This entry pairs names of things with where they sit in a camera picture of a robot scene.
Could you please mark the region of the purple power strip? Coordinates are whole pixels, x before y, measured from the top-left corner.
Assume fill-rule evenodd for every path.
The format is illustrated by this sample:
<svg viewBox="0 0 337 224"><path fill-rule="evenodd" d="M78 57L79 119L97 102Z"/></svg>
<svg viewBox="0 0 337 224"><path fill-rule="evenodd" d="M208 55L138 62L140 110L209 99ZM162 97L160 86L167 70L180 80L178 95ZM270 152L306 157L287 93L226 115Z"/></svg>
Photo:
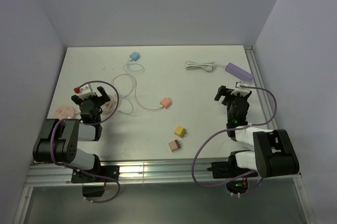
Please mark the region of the purple power strip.
<svg viewBox="0 0 337 224"><path fill-rule="evenodd" d="M237 65L233 63L228 63L225 67L225 71L231 74L232 76L240 79L244 82L251 83L254 79L254 75L249 73L248 71L238 67Z"/></svg>

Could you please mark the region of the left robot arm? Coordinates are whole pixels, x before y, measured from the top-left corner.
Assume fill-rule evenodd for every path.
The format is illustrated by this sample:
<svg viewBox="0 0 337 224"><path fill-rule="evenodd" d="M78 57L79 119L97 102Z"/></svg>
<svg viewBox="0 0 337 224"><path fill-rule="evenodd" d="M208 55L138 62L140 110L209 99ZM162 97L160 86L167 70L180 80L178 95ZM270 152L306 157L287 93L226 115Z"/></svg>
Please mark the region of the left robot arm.
<svg viewBox="0 0 337 224"><path fill-rule="evenodd" d="M98 141L102 134L102 106L111 99L104 88L97 95L89 84L75 91L72 101L80 108L80 119L47 119L33 147L36 162L72 168L80 177L97 181L105 175L95 154L78 148L79 141Z"/></svg>

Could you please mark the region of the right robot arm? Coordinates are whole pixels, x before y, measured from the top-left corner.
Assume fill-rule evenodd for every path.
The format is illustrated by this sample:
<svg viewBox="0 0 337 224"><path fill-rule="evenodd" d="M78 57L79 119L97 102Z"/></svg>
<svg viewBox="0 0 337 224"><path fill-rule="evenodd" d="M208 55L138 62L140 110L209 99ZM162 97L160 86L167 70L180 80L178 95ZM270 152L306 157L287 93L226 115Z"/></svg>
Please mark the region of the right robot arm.
<svg viewBox="0 0 337 224"><path fill-rule="evenodd" d="M208 171L214 179L234 178L242 174L262 178L289 176L300 171L300 164L286 130L266 130L250 126L247 113L251 88L238 84L229 89L220 86L215 101L226 106L227 135L251 150L232 151L226 161L212 162Z"/></svg>

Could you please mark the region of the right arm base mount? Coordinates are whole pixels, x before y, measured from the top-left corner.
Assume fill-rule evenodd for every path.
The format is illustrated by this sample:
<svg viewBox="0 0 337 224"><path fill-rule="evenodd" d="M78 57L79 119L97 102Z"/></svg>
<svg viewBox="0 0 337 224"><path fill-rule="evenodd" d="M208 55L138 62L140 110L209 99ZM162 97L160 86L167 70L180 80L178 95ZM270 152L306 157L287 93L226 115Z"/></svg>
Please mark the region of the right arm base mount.
<svg viewBox="0 0 337 224"><path fill-rule="evenodd" d="M222 161L222 162L212 162L211 166L207 168L207 171L212 172L213 179L223 179L223 178L229 179L247 173L250 171L250 169L239 168L236 164L236 161ZM256 172L249 174L246 177L227 183L226 188L231 193L235 194L245 193L247 192L249 187L247 178L257 176L258 174Z"/></svg>

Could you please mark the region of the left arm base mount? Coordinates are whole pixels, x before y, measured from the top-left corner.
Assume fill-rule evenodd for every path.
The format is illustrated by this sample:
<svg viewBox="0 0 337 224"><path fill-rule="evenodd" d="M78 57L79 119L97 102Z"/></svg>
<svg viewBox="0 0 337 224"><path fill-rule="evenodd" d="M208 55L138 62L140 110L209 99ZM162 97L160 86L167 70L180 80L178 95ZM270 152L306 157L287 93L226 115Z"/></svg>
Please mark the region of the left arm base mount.
<svg viewBox="0 0 337 224"><path fill-rule="evenodd" d="M93 173L74 170L71 183L81 184L83 197L93 201L96 201L95 198L103 196L108 182L116 183L117 191L115 195L112 196L112 199L114 199L121 191L121 185L118 181L119 174L120 167L117 165L104 165Z"/></svg>

